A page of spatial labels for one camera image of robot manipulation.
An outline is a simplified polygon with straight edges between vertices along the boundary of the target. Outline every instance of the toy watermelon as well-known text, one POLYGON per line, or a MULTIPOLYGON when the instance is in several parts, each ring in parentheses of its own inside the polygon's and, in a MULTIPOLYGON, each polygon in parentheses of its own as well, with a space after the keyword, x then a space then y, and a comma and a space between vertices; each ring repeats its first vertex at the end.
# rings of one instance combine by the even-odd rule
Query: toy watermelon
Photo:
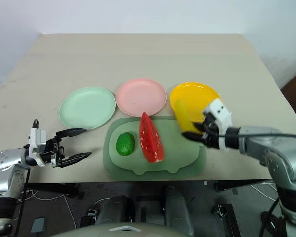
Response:
POLYGON ((140 119, 139 138, 144 156, 150 163, 163 161, 164 152, 159 134, 145 112, 140 119))

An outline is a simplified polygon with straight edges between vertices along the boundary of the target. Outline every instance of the cutting board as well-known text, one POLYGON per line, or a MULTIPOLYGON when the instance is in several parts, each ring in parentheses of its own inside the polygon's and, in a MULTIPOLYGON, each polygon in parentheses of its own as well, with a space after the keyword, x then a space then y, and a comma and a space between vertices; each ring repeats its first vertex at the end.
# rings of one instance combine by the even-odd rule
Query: cutting board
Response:
POLYGON ((109 128, 103 150, 103 164, 107 174, 117 180, 175 179, 196 176, 206 163, 205 147, 185 139, 172 116, 151 117, 164 146, 165 159, 149 163, 140 147, 138 130, 140 118, 122 118, 109 128), (120 134, 130 132, 135 137, 135 149, 129 156, 116 151, 120 134))

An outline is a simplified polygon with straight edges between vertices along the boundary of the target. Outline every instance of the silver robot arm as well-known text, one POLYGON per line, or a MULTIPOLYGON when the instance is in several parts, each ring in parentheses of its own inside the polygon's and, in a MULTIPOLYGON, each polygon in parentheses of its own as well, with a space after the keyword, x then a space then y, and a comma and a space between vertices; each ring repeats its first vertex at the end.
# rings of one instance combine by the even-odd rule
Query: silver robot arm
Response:
POLYGON ((220 99, 214 100, 203 114, 205 121, 194 124, 203 134, 186 132, 183 136, 208 147, 238 149, 267 166, 277 186, 286 236, 296 237, 296 135, 287 136, 268 127, 232 127, 231 112, 220 99))
POLYGON ((0 152, 0 236, 12 231, 12 217, 17 200, 24 185, 25 171, 34 166, 67 167, 87 158, 91 152, 70 156, 65 159, 64 148, 60 141, 85 132, 86 129, 68 129, 56 133, 46 140, 46 132, 39 130, 35 120, 31 128, 29 143, 24 147, 0 152))

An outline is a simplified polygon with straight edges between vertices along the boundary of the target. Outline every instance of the beige table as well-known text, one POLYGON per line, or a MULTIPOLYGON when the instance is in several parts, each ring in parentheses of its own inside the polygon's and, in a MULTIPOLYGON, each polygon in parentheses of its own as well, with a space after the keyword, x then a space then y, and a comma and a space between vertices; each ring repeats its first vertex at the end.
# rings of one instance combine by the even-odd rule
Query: beige table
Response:
MULTIPOLYGON (((16 65, 0 88, 0 150, 23 146, 30 127, 54 133, 65 129, 58 108, 71 92, 102 86, 116 93, 133 78, 161 83, 168 94, 178 83, 199 81, 214 88, 232 111, 236 126, 273 126, 296 133, 296 115, 251 45, 240 35, 56 34, 43 35, 16 65)), ((169 103, 158 113, 172 114, 169 103)), ((36 167, 31 182, 111 181, 103 169, 104 126, 64 139, 65 153, 92 151, 84 161, 67 167, 36 167)), ((269 178, 257 160, 207 150, 205 171, 192 180, 269 178)))

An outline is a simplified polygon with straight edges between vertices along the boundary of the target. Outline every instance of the plate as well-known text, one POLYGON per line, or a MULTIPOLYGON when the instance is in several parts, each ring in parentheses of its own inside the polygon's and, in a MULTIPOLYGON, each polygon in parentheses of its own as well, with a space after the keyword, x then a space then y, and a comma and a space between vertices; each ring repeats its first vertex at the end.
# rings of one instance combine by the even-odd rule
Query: plate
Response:
POLYGON ((185 82, 171 91, 170 105, 176 112, 176 102, 180 100, 192 122, 203 122, 203 110, 216 98, 220 96, 209 86, 198 82, 185 82))
POLYGON ((62 102, 59 120, 68 128, 94 129, 106 123, 116 108, 115 97, 101 87, 81 88, 62 102))
POLYGON ((166 104, 167 92, 162 85, 150 79, 125 82, 116 93, 116 102, 126 114, 141 117, 158 113, 166 104))

